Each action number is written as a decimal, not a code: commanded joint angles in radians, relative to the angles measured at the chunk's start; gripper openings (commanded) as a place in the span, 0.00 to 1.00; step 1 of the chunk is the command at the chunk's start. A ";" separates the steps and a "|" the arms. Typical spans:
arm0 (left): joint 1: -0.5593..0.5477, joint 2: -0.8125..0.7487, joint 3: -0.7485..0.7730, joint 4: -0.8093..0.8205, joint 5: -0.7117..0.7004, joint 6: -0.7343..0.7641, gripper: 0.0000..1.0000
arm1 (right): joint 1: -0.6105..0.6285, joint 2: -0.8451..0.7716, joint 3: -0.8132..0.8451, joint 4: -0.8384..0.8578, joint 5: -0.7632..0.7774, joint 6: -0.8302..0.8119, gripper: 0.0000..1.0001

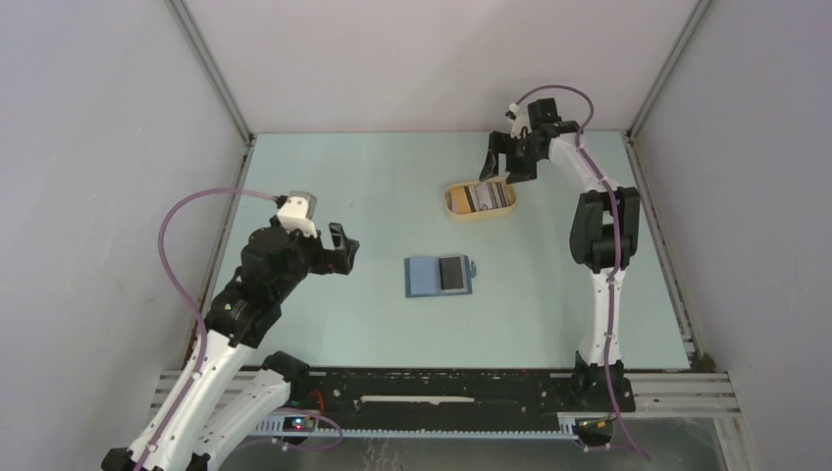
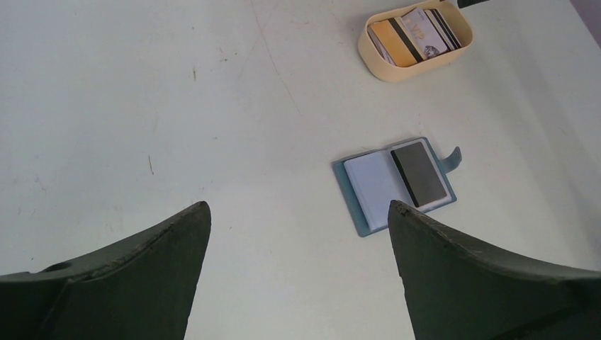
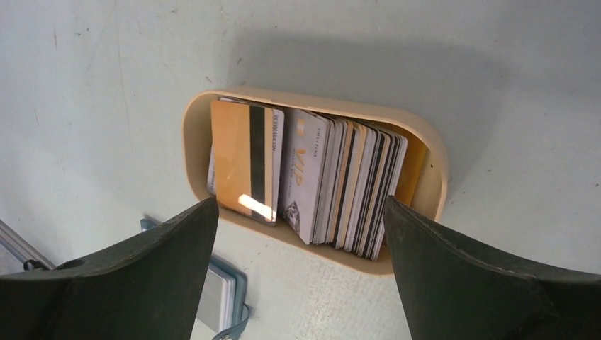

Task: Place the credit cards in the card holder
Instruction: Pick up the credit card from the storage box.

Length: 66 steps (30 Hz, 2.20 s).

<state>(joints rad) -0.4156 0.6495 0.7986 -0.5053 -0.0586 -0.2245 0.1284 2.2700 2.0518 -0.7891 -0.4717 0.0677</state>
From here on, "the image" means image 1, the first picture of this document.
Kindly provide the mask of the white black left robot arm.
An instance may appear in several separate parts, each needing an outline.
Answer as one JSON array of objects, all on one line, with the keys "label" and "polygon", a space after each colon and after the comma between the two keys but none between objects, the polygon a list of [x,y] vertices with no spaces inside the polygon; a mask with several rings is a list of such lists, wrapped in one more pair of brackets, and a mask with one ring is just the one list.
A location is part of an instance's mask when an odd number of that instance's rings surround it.
[{"label": "white black left robot arm", "polygon": [[360,243],[329,225],[333,248],[320,235],[288,230],[276,219],[248,239],[234,277],[213,299],[200,339],[145,430],[129,446],[112,448],[104,470],[217,470],[271,411],[298,408],[310,395],[309,367],[277,351],[225,407],[228,384],[282,315],[281,305],[308,275],[347,275]]}]

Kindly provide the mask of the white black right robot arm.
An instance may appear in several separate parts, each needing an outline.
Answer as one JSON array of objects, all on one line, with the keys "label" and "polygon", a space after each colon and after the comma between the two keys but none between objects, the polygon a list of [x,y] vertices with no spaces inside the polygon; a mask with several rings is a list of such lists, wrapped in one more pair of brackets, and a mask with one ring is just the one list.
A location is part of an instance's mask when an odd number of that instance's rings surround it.
[{"label": "white black right robot arm", "polygon": [[564,120],[554,99],[526,108],[509,105],[508,132],[493,131],[481,181],[505,171],[506,184],[538,176],[543,161],[555,164],[580,191],[569,233],[574,262],[587,269],[593,284],[593,315],[576,354],[570,394],[574,403],[595,410],[608,398],[626,395],[619,345],[619,308],[623,280],[639,245],[641,195],[622,186],[602,169],[588,149],[583,128]]}]

